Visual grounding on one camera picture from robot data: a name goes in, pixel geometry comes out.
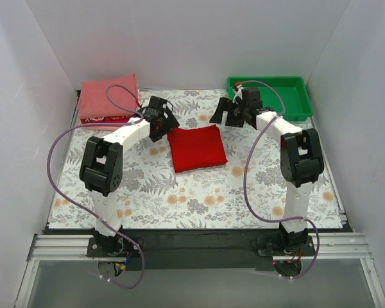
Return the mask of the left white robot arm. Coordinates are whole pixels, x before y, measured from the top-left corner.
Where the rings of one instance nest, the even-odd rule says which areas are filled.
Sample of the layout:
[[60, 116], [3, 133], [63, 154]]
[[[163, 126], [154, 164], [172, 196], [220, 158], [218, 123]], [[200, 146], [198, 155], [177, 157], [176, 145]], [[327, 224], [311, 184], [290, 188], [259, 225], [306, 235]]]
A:
[[164, 98], [150, 97], [141, 108], [143, 119], [135, 115], [124, 126], [104, 137], [87, 140], [80, 168], [80, 180], [90, 191], [97, 222], [92, 231], [96, 239], [104, 238], [101, 248], [111, 257], [118, 256], [124, 242], [116, 236], [121, 229], [115, 202], [123, 179], [123, 154], [139, 141], [157, 142], [180, 124], [173, 115], [173, 105]]

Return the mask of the red t shirt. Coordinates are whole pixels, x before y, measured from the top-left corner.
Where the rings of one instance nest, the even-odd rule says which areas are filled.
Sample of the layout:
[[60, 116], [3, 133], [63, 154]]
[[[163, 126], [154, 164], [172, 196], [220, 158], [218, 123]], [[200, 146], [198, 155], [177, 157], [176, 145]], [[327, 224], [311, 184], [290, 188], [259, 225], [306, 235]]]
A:
[[216, 167], [228, 162], [216, 125], [185, 130], [175, 128], [167, 134], [175, 173]]

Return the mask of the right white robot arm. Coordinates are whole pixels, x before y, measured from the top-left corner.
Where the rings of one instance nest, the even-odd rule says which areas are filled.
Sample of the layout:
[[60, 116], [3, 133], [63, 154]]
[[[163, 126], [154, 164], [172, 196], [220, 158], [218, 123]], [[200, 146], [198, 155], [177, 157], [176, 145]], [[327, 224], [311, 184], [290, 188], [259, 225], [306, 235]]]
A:
[[257, 87], [234, 87], [232, 99], [220, 98], [210, 119], [212, 124], [225, 123], [231, 127], [249, 124], [268, 135], [280, 145], [280, 170], [286, 181], [284, 215], [276, 220], [281, 236], [278, 249], [285, 255], [294, 254], [308, 236], [307, 218], [312, 185], [324, 171], [320, 138], [314, 128], [303, 130], [283, 118], [282, 113], [264, 107]]

